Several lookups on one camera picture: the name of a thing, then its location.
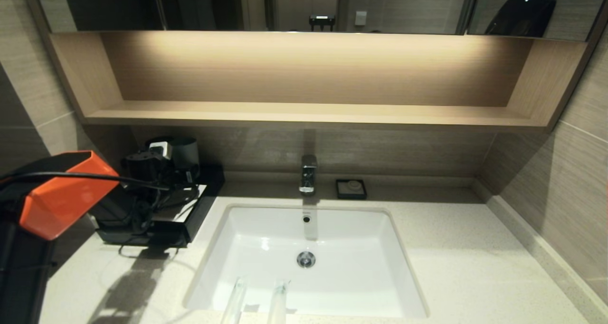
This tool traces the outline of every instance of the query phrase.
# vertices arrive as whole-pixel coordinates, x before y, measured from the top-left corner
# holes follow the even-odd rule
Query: orange cover
[[[94,152],[66,172],[118,175]],[[26,196],[19,224],[41,238],[56,239],[116,185],[117,181],[52,178]]]

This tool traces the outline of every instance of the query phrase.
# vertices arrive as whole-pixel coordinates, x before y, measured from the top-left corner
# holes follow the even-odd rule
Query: countertop
[[[227,183],[188,248],[106,245],[93,235],[47,285],[42,324],[219,323],[184,307],[189,286],[229,205],[302,206],[284,183]],[[289,324],[583,324],[586,320],[519,241],[467,188],[383,187],[369,200],[323,207],[382,208],[393,218],[428,318],[287,315]],[[241,324],[267,315],[243,313]]]

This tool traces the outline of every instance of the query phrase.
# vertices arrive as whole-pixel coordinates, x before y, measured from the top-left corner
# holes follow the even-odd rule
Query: faucet
[[[314,195],[314,173],[317,166],[317,157],[311,154],[302,156],[302,181],[300,182],[302,196]]]

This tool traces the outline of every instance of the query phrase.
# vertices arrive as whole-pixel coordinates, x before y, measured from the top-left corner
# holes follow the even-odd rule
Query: white undermount sink
[[[314,255],[312,267],[297,263],[302,252]],[[268,312],[276,280],[286,279],[287,313],[427,317],[391,218],[381,210],[232,207],[200,268],[190,309],[224,311],[235,281],[245,277],[244,311]]]

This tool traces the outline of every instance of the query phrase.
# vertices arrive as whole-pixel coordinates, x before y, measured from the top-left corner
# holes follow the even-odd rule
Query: open shelf
[[[90,124],[540,132],[553,127],[589,57],[587,43],[489,36],[49,38]]]

